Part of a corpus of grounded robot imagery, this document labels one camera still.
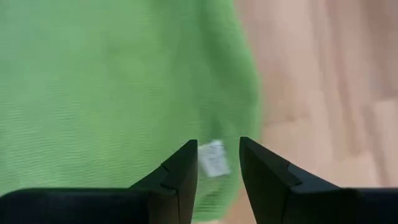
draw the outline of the green towel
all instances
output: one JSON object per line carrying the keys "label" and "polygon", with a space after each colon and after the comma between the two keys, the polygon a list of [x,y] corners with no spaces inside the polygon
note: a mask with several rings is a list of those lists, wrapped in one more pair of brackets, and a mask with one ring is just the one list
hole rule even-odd
{"label": "green towel", "polygon": [[128,187],[189,139],[224,142],[193,221],[239,188],[238,141],[259,94],[232,0],[1,0],[0,195]]}

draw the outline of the white tag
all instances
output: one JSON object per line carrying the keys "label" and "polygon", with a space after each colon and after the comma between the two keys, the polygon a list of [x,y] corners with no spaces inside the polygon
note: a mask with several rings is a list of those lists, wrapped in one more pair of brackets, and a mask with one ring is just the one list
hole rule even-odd
{"label": "white tag", "polygon": [[214,140],[198,148],[199,162],[208,177],[230,174],[223,142]]}

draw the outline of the green cloth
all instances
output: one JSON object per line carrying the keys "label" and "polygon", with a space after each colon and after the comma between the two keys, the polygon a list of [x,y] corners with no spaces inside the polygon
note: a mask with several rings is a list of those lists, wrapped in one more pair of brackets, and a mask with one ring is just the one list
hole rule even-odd
{"label": "green cloth", "polygon": [[0,1],[0,195],[128,187],[189,139],[221,139],[194,221],[225,214],[259,94],[231,0]]}

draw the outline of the wooden floor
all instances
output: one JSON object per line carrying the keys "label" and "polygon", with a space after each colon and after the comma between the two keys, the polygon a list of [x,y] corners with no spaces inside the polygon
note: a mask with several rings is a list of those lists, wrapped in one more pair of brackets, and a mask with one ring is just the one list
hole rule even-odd
{"label": "wooden floor", "polygon": [[[263,145],[340,186],[398,185],[398,1],[237,0]],[[255,223],[246,193],[226,223]]]}

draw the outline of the black plastic jaw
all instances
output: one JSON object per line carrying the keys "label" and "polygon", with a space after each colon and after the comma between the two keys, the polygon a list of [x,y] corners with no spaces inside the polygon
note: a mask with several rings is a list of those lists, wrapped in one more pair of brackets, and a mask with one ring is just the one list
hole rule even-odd
{"label": "black plastic jaw", "polygon": [[24,189],[0,197],[1,224],[191,223],[197,141],[129,189]]}
{"label": "black plastic jaw", "polygon": [[257,223],[398,223],[397,189],[339,188],[246,137],[240,161]]}

